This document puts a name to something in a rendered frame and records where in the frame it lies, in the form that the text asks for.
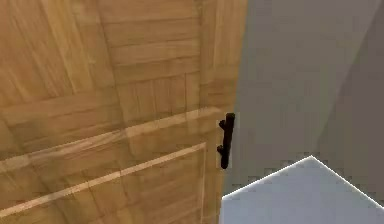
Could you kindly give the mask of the light wooden room door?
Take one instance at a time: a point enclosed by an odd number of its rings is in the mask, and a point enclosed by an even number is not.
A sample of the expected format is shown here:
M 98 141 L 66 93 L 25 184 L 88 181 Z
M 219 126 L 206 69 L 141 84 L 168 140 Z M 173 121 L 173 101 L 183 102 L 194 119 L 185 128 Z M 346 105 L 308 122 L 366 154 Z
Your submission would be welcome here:
M 0 0 L 0 224 L 219 224 L 248 3 Z

